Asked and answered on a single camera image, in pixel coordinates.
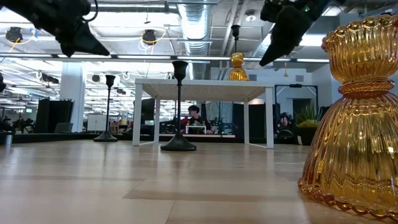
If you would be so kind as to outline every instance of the white table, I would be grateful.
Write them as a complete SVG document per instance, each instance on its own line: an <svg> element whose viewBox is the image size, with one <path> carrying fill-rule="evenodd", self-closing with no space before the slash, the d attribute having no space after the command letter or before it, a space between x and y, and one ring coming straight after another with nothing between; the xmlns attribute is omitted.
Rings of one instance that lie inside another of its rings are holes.
<svg viewBox="0 0 398 224"><path fill-rule="evenodd" d="M205 129L205 134L206 134L206 126L193 126L193 125L186 125L185 126L185 133L188 134L188 131L190 128L203 128Z"/></svg>
<svg viewBox="0 0 398 224"><path fill-rule="evenodd" d="M249 102L264 92L266 102L266 139L267 147L274 148L274 127L272 117L273 85L263 82L219 81L219 80L182 80L182 100L244 102L244 143L249 142ZM156 100L155 136L153 142L140 144L141 100L145 91ZM177 81L160 79L136 79L136 102L134 107L134 126L132 145L142 146L159 142L159 114L161 100L177 100Z"/></svg>

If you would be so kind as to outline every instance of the person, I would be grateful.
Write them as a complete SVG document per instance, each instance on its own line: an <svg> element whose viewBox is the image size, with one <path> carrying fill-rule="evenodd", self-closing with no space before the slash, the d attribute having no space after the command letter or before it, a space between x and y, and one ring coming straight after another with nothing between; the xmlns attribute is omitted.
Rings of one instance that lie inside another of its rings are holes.
<svg viewBox="0 0 398 224"><path fill-rule="evenodd" d="M191 118L189 119L190 126L206 126L206 134L214 134L214 127L206 120L202 119L199 115L199 107L192 105L188 108L189 115ZM204 128L189 128L188 134L204 134Z"/></svg>

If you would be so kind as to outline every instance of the amber glass candle holder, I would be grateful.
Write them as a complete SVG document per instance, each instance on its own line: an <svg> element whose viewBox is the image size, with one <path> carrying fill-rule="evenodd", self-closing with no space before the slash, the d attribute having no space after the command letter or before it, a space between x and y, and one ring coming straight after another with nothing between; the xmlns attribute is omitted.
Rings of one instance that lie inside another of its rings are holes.
<svg viewBox="0 0 398 224"><path fill-rule="evenodd" d="M343 96L317 129L298 187L360 215L398 221L398 16L351 22L322 48Z"/></svg>
<svg viewBox="0 0 398 224"><path fill-rule="evenodd" d="M228 80L233 81L249 81L248 75L243 69L243 53L232 53L231 54L231 61L233 65L233 69L229 73Z"/></svg>

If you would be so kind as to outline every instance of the white tabletop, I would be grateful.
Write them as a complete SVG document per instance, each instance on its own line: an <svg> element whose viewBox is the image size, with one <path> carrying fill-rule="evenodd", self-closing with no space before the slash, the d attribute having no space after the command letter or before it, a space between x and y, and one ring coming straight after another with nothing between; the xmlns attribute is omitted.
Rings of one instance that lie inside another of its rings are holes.
<svg viewBox="0 0 398 224"><path fill-rule="evenodd" d="M142 89L153 98L177 99L176 80L138 78L135 83L142 84ZM251 101L262 95L265 92L265 87L273 87L273 85L252 81L183 80L182 100Z"/></svg>

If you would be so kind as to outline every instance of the black stand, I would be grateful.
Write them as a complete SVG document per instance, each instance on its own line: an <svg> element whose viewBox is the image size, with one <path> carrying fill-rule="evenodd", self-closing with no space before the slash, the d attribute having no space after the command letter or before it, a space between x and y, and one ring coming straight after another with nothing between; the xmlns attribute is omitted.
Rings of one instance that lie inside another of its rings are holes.
<svg viewBox="0 0 398 224"><path fill-rule="evenodd" d="M117 142L118 139L113 137L111 133L109 133L109 101L111 100L111 87L114 83L115 76L113 75L105 75L106 77L106 85L108 86L108 106L106 107L106 127L105 131L94 138L94 142Z"/></svg>
<svg viewBox="0 0 398 224"><path fill-rule="evenodd" d="M178 86L177 133L167 144L161 146L160 149L163 151L177 152L196 151L196 145L188 142L181 134L181 82L185 78L185 70L187 69L188 63L183 61L175 61L173 62L173 66L174 77L177 79Z"/></svg>

